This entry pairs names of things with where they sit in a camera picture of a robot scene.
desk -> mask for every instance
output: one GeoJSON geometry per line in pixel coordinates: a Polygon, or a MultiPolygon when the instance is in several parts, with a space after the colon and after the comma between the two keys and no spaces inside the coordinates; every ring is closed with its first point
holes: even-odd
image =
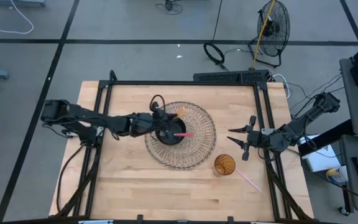
{"type": "MultiPolygon", "coordinates": [[[[358,137],[355,136],[343,136],[339,141],[341,147],[341,152],[343,153],[344,162],[346,164],[347,175],[349,176],[349,189],[355,193],[358,193],[358,174],[356,167],[352,161],[352,157],[358,157],[358,137]]],[[[345,200],[345,203],[348,203],[346,210],[352,212],[352,207],[358,210],[358,197],[349,194],[345,196],[349,201],[345,200]]]]}
{"type": "MultiPolygon", "coordinates": [[[[341,66],[343,84],[351,118],[314,138],[313,141],[316,143],[318,149],[340,140],[341,136],[345,134],[358,135],[358,86],[354,82],[351,73],[351,68],[353,67],[352,60],[340,59],[339,64],[341,66]]],[[[302,144],[298,148],[302,156],[314,151],[308,147],[307,144],[302,144]]]]}
{"type": "MultiPolygon", "coordinates": [[[[98,82],[83,82],[77,103],[92,110],[97,91],[98,82]]],[[[289,122],[291,118],[282,83],[268,83],[268,93],[275,125],[279,127],[289,122]]],[[[148,154],[144,137],[126,137],[116,141],[107,131],[103,140],[91,218],[134,220],[142,214],[145,220],[224,221],[228,216],[233,216],[235,221],[273,221],[265,162],[258,157],[256,149],[250,149],[247,162],[242,161],[242,151],[226,138],[245,138],[243,134],[227,130],[245,126],[250,116],[257,114],[253,88],[114,85],[108,115],[149,111],[149,101],[155,94],[164,96],[166,103],[189,101],[204,108],[216,126],[214,152],[195,169],[171,170],[161,166],[148,154]],[[213,162],[216,156],[223,153],[235,159],[237,169],[259,186],[262,194],[237,172],[225,177],[213,175],[213,162]]],[[[77,139],[68,140],[62,165],[78,147],[77,139]]],[[[67,166],[62,180],[61,205],[67,202],[78,186],[83,156],[84,151],[81,151],[67,166]]],[[[298,155],[286,151],[281,157],[288,191],[305,213],[313,217],[298,155]]],[[[278,190],[277,198],[281,202],[278,190]]],[[[51,215],[57,212],[55,200],[56,192],[51,215]]],[[[279,203],[279,207],[280,216],[284,217],[282,203],[279,203]]],[[[82,203],[80,214],[84,214],[84,210],[82,203]]]]}

electric fan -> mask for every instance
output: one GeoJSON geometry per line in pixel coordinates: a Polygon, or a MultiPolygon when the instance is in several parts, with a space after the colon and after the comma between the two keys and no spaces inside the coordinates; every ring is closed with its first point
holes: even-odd
{"type": "MultiPolygon", "coordinates": [[[[269,1],[261,10],[258,11],[258,13],[258,35],[260,34],[267,18],[266,25],[260,38],[259,47],[265,55],[270,57],[278,56],[279,63],[278,65],[274,65],[257,59],[256,61],[276,68],[281,65],[281,54],[287,46],[288,38],[290,37],[290,16],[288,15],[288,11],[284,4],[279,1],[269,1]],[[272,4],[273,8],[269,14],[269,9],[272,4]]],[[[248,47],[253,58],[255,55],[251,45],[255,41],[258,41],[258,38],[259,36],[255,37],[248,43],[248,47]]]]}

metal wire bowl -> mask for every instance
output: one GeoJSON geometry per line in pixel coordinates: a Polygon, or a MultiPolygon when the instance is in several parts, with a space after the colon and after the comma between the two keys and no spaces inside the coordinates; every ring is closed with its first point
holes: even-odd
{"type": "Polygon", "coordinates": [[[178,144],[169,146],[161,143],[155,133],[145,135],[147,151],[164,166],[172,169],[192,169],[202,164],[212,153],[216,144],[215,125],[210,115],[201,107],[188,102],[173,102],[165,106],[167,113],[185,109],[180,119],[186,124],[186,131],[194,133],[178,144]]]}

wooden table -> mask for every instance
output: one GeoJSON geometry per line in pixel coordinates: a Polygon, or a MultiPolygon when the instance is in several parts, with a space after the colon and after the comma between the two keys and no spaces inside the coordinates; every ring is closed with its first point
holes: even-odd
{"type": "MultiPolygon", "coordinates": [[[[83,82],[78,104],[90,110],[94,107],[98,82],[83,82]]],[[[282,83],[268,83],[268,93],[276,127],[290,121],[287,99],[282,83]]],[[[247,162],[242,151],[226,136],[245,139],[244,134],[227,130],[240,128],[256,115],[255,98],[250,86],[148,86],[114,85],[109,115],[148,112],[149,101],[155,94],[167,103],[188,101],[204,108],[216,125],[217,141],[206,162],[192,170],[171,170],[160,165],[147,152],[144,137],[121,138],[116,141],[107,132],[104,137],[98,178],[94,191],[91,218],[134,220],[227,220],[274,221],[265,162],[257,150],[250,149],[247,162]],[[225,177],[213,175],[213,161],[220,154],[229,154],[236,168],[246,175],[262,193],[251,186],[238,172],[225,177]]],[[[265,105],[262,100],[264,120],[265,105]]],[[[62,165],[78,149],[79,140],[68,140],[62,165]]],[[[60,197],[63,206],[78,186],[84,151],[68,165],[62,180],[60,197]]],[[[287,189],[306,214],[313,217],[308,189],[298,155],[285,151],[282,164],[287,189]]],[[[284,216],[282,196],[277,189],[280,216],[284,216]]],[[[86,201],[87,192],[83,194],[86,201]]],[[[50,214],[55,214],[56,193],[50,214]]]]}

concrete floor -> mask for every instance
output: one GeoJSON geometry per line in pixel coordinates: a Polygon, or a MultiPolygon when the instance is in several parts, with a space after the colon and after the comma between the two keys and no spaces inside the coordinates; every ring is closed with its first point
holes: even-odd
{"type": "MultiPolygon", "coordinates": [[[[0,200],[39,100],[52,59],[74,0],[46,0],[47,7],[20,7],[33,22],[31,34],[2,34],[0,69],[10,79],[0,80],[0,200]],[[54,44],[18,44],[14,39],[50,39],[54,44]]],[[[219,0],[183,0],[177,16],[161,13],[153,1],[80,0],[68,39],[103,40],[206,40],[212,39],[219,0]]],[[[280,73],[288,82],[311,93],[339,74],[339,59],[358,51],[357,37],[340,0],[283,0],[290,13],[290,40],[283,53],[280,73]],[[337,46],[327,46],[327,41],[337,46]]],[[[358,0],[346,0],[358,27],[358,0]]],[[[257,11],[265,1],[224,0],[216,31],[217,40],[250,40],[257,34],[257,11]]],[[[15,10],[0,6],[0,29],[28,30],[15,10]]],[[[107,79],[113,69],[120,80],[192,80],[194,73],[220,72],[204,54],[202,44],[65,44],[47,98],[75,102],[81,82],[107,79]]],[[[222,51],[244,45],[219,45],[222,51]]],[[[227,54],[230,70],[247,70],[252,57],[244,52],[227,54]]],[[[267,68],[258,64],[257,68],[267,68]]],[[[329,90],[342,87],[339,80],[329,90]]],[[[298,87],[290,86],[290,107],[303,99],[298,87]]],[[[341,100],[335,114],[323,115],[309,128],[322,133],[349,118],[343,90],[334,93],[341,100]]],[[[291,112],[296,113],[301,105],[291,112]]],[[[45,218],[52,202],[65,140],[37,125],[22,172],[4,221],[45,218]]],[[[358,212],[349,217],[336,208],[343,206],[342,192],[306,173],[314,215],[327,222],[356,223],[358,212]]]]}

